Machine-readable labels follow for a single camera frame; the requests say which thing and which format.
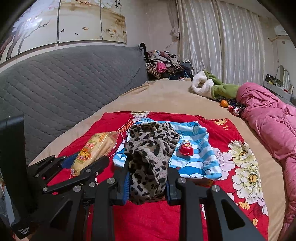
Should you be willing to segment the yellow rice cracker packet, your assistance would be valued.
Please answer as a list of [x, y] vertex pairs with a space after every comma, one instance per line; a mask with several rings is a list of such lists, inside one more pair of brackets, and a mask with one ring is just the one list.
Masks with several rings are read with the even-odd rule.
[[116, 145], [118, 135], [118, 132], [95, 133], [75, 158], [71, 166], [72, 176], [79, 176], [82, 169], [99, 158], [108, 156]]

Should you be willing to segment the leopard print scrunchie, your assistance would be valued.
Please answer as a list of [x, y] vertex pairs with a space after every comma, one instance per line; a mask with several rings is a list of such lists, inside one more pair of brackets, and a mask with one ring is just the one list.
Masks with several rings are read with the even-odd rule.
[[180, 135], [170, 123], [140, 123], [129, 129], [126, 144], [130, 177], [129, 200], [134, 204], [163, 199], [171, 159]]

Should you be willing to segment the red floral blanket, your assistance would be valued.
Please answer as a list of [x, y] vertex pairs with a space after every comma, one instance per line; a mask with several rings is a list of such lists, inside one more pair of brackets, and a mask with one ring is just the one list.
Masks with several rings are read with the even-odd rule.
[[[268, 238], [268, 212], [263, 197], [257, 159], [234, 124], [227, 118], [207, 120], [199, 115], [132, 112], [105, 113], [82, 136], [65, 147], [61, 154], [79, 152], [95, 133], [119, 133], [108, 167], [96, 177], [102, 182], [122, 167], [129, 129], [138, 123], [169, 122], [188, 140], [194, 154], [174, 152], [169, 165], [180, 175], [209, 187], [216, 184], [249, 218], [263, 238]], [[165, 201], [136, 205], [128, 202], [113, 210], [116, 240], [178, 240], [180, 208]]]

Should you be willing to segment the grey quilted headboard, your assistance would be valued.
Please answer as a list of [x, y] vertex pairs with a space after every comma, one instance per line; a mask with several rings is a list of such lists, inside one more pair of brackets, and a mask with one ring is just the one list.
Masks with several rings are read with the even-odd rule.
[[43, 53], [1, 73], [1, 119], [25, 116], [30, 163], [55, 138], [147, 80], [140, 46], [79, 46]]

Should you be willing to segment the blue striped cloth tray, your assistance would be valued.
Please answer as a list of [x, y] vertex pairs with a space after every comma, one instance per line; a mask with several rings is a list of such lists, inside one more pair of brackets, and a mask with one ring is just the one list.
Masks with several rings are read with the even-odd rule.
[[219, 161], [209, 143], [209, 133], [197, 121], [173, 121], [142, 118], [126, 132], [113, 163], [123, 167], [130, 157], [130, 171], [166, 178], [168, 168], [181, 177], [216, 181], [222, 176]]

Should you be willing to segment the red round toy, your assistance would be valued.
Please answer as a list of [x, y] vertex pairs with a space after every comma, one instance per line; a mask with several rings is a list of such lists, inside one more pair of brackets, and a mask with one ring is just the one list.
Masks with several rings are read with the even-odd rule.
[[184, 140], [180, 143], [179, 153], [184, 156], [193, 156], [194, 148], [189, 140]]

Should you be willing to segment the pink quilted duvet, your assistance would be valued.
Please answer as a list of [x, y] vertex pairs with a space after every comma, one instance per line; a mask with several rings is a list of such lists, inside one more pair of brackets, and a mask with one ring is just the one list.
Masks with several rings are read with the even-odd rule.
[[241, 116], [261, 138], [263, 145], [283, 167], [287, 210], [282, 233], [295, 218], [295, 107], [281, 101], [261, 85], [247, 82], [236, 100], [245, 106]]

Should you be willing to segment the red patterned small item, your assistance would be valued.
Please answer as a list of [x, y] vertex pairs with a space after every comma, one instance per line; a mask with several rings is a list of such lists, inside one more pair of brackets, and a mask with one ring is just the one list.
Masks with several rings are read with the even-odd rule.
[[227, 107], [227, 110], [229, 113], [231, 113], [234, 116], [241, 117], [241, 113], [243, 109], [240, 106], [230, 105]]

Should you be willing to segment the orange fruit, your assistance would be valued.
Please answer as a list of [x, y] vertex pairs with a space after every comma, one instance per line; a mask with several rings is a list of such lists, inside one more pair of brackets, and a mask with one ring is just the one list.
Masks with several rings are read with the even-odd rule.
[[228, 107], [228, 102], [226, 100], [222, 100], [220, 101], [220, 106], [223, 107], [223, 108], [227, 108]]

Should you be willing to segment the pile of clothes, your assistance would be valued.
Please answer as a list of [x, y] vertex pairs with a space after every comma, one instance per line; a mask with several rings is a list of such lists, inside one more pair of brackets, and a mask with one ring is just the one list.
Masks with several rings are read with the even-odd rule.
[[192, 81], [190, 62], [179, 61], [168, 51], [147, 51], [145, 43], [139, 45], [144, 51], [144, 61], [149, 80], [168, 78], [170, 80]]

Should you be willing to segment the green white fleece garment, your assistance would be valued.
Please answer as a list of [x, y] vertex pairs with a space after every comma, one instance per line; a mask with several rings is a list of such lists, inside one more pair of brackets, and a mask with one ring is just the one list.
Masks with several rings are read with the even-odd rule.
[[235, 99], [239, 85], [225, 84], [210, 72], [203, 70], [194, 75], [192, 79], [191, 89], [197, 95], [209, 99], [219, 99], [221, 97], [227, 99]]

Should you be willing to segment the white striped curtain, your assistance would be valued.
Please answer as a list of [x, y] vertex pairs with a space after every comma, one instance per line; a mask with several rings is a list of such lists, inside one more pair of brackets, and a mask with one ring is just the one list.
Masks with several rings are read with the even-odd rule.
[[224, 1], [170, 1], [178, 57], [194, 73], [207, 70], [224, 83], [264, 79], [264, 42], [259, 15]]

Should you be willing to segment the white air conditioner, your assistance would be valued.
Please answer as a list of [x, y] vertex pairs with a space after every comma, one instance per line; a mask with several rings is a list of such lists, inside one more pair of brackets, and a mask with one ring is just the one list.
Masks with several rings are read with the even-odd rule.
[[277, 25], [274, 27], [274, 31], [277, 36], [287, 36], [288, 33], [285, 31], [282, 25]]

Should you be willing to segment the floral wall painting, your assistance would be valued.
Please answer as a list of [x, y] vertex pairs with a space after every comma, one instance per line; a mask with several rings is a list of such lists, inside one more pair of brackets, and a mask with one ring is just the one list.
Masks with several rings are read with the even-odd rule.
[[87, 40], [127, 42], [122, 1], [36, 1], [1, 41], [1, 63], [45, 45]]

